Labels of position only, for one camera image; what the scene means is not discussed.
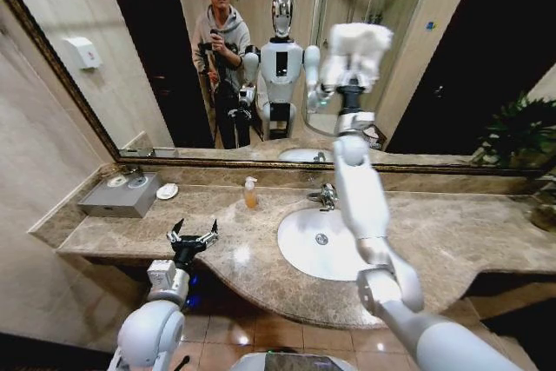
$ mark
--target black pants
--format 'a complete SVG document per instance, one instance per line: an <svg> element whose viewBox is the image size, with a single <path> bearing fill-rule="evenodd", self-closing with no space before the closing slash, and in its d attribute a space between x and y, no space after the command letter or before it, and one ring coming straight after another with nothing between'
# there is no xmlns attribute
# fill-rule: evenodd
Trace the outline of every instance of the black pants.
<svg viewBox="0 0 556 371"><path fill-rule="evenodd" d="M237 109L237 96L218 89L215 94L216 125L225 149L236 148L234 118L228 114L232 109Z"/></svg>
<svg viewBox="0 0 556 371"><path fill-rule="evenodd" d="M230 110L238 108L237 95L230 89L218 89L215 95L216 124L220 131L220 138L225 149L245 147L251 143L249 134L250 120L242 112L236 112L235 117Z"/></svg>

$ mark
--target marble countertop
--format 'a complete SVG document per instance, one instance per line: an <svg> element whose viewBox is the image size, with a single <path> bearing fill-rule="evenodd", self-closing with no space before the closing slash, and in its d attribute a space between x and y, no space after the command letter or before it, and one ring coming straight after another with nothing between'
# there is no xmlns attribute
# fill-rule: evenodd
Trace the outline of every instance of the marble countertop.
<svg viewBox="0 0 556 371"><path fill-rule="evenodd" d="M87 217L58 249L104 258L171 258L166 231L202 235L218 219L220 240L198 258L254 304L295 321L330 328L383 324L360 304L352 282L320 280L292 267L276 242L280 221L319 207L307 189L258 188L248 209L242 188L181 186L143 219ZM533 226L527 205L503 195L387 192L390 242L420 274L426 309L441 312L481 271L556 273L556 235Z"/></svg>
<svg viewBox="0 0 556 371"><path fill-rule="evenodd" d="M281 152L288 149L327 149L332 151L335 137L324 136L304 127L302 135L272 141L254 141L238 149L191 149L179 148L181 158L207 158L237 161L279 161ZM389 154L370 149L373 163L394 165L471 165L471 156L437 156L427 154Z"/></svg>

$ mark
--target mirror frame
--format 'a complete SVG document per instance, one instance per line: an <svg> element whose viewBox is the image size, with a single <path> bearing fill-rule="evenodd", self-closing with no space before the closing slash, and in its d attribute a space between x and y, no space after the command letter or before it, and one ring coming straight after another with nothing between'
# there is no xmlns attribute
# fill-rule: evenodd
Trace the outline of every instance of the mirror frame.
<svg viewBox="0 0 556 371"><path fill-rule="evenodd" d="M11 11L22 25L27 35L37 46L43 57L52 68L57 78L68 91L76 106L81 110L83 116L98 135L104 147L110 153L116 163L141 164L141 165L170 165L183 167L215 167L215 168L254 168L254 169L305 169L305 170L334 170L331 162L279 162L279 161L249 161L249 160L222 160L201 158L151 158L151 157L124 157L109 133L101 124L85 99L84 94L77 86L75 80L66 69L62 60L55 52L50 41L36 22L27 5L23 0L4 0ZM525 176L539 177L552 169L556 164L556 158L552 158L538 169L499 169L495 167L473 167L463 165L417 165L417 164L385 164L376 163L374 168L383 173L415 173L415 174L447 174L447 175L471 175L471 176Z"/></svg>

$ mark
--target drain hole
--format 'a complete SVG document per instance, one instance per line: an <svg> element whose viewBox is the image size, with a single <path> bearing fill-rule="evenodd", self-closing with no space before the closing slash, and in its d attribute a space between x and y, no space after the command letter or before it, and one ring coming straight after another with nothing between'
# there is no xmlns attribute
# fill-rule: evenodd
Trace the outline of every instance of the drain hole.
<svg viewBox="0 0 556 371"><path fill-rule="evenodd" d="M315 240L319 245L326 245L328 243L328 237L324 234L317 234Z"/></svg>

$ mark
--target green plant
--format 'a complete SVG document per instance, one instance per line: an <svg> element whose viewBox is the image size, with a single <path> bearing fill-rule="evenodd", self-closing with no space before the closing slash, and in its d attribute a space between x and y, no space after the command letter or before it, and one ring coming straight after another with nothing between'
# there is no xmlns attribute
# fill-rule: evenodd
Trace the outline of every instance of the green plant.
<svg viewBox="0 0 556 371"><path fill-rule="evenodd" d="M531 100L522 93L502 106L479 140L482 150L473 159L477 163L490 160L508 167L514 157L546 152L546 146L556 142L556 100Z"/></svg>

